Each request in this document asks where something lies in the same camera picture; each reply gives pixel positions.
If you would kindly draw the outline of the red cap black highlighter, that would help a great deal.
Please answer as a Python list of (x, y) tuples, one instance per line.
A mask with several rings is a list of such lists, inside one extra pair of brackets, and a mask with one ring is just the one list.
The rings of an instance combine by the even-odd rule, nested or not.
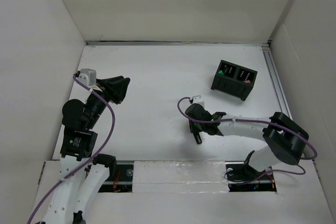
[(203, 141), (202, 141), (201, 136), (200, 136), (199, 133), (193, 133), (193, 136), (195, 138), (195, 142), (196, 142), (197, 145), (202, 144)]

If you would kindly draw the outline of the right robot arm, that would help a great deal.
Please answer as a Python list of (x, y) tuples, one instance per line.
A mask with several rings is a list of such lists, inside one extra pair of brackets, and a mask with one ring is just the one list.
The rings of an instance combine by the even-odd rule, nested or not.
[(267, 120), (233, 116), (225, 112), (210, 114), (199, 103), (192, 103), (183, 113), (188, 119), (191, 133), (201, 144), (200, 133), (212, 136), (240, 136), (261, 140), (266, 146), (252, 150), (244, 162), (225, 173), (231, 182), (246, 184), (273, 173), (272, 166), (284, 163), (299, 166), (308, 133), (288, 116), (274, 113)]

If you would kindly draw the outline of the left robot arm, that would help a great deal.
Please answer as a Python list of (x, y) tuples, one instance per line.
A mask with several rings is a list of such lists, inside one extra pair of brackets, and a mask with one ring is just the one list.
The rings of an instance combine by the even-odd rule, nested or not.
[[(120, 104), (127, 92), (130, 78), (117, 76), (98, 79), (89, 86), (80, 81), (82, 74), (74, 74), (74, 81), (90, 94), (85, 102), (67, 101), (62, 107), (64, 136), (60, 149), (60, 170), (56, 184), (43, 200), (50, 203), (41, 223), (85, 223), (85, 215), (106, 180), (118, 175), (114, 156), (101, 151), (108, 143), (115, 126), (115, 114), (110, 104)], [(94, 151), (98, 135), (92, 129), (103, 111), (112, 116), (107, 139)]]

